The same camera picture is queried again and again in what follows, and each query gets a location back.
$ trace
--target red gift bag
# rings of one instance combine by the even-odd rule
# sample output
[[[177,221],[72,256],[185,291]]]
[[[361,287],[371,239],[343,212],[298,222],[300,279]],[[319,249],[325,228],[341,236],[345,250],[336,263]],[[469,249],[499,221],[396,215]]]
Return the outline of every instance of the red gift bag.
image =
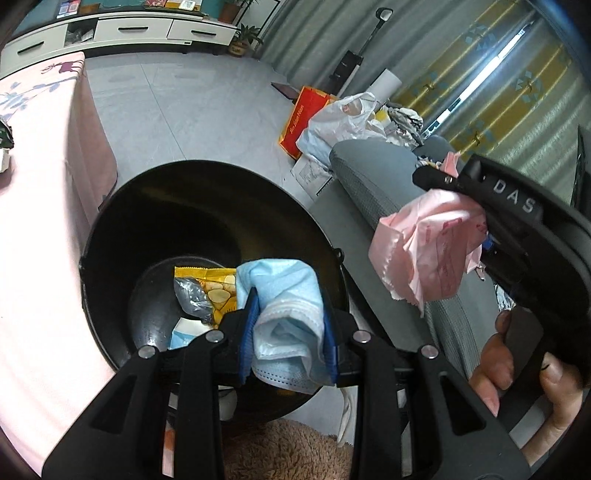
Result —
[[[302,88],[290,119],[279,137],[279,145],[290,157],[296,160],[300,158],[301,151],[296,147],[297,139],[304,128],[308,126],[310,118],[322,110],[332,99],[330,94],[321,90],[312,87]]]

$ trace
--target gray sofa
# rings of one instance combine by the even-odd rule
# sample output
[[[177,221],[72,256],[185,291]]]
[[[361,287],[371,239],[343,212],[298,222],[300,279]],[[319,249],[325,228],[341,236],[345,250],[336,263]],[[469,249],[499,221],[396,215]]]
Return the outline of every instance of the gray sofa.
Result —
[[[416,307],[396,301],[368,260],[368,249],[380,217],[397,212],[424,192],[411,176],[417,156],[444,159],[453,150],[432,135],[414,152],[379,140],[346,140],[330,154],[336,177],[310,209],[330,241],[345,254],[345,267],[393,344],[416,351],[435,343],[466,377],[478,364],[479,352],[495,333],[498,314],[490,278],[464,275],[457,295],[426,304],[424,318]]]

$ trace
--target white drawer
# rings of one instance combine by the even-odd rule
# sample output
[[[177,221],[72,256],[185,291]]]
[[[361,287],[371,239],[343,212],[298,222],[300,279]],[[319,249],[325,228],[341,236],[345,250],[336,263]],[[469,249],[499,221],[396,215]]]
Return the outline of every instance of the white drawer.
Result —
[[[8,43],[0,54],[0,72],[15,70],[35,63],[36,58],[64,48],[67,25],[25,35]]]
[[[96,26],[94,41],[131,40],[148,43],[150,40],[166,38],[170,18],[113,18],[100,19]]]
[[[170,27],[168,38],[171,40],[204,41],[229,45],[236,33],[235,28],[222,27],[204,22],[191,22],[190,20],[174,20]]]

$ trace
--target pink plastic wrapper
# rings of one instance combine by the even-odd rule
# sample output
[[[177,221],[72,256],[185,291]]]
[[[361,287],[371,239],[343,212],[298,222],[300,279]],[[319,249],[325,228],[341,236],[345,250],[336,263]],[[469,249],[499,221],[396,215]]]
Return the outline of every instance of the pink plastic wrapper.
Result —
[[[449,152],[441,169],[457,177],[459,154]],[[470,197],[433,189],[398,213],[380,218],[369,260],[392,298],[418,306],[453,297],[462,275],[480,262],[486,216]]]

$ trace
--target pink tablecloth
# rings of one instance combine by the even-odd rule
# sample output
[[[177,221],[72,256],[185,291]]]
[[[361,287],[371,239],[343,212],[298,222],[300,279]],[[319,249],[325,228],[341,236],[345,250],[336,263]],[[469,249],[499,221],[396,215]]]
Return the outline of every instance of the pink tablecloth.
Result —
[[[113,372],[86,323],[77,265],[116,180],[84,54],[0,80],[12,126],[0,174],[0,427],[38,473]]]

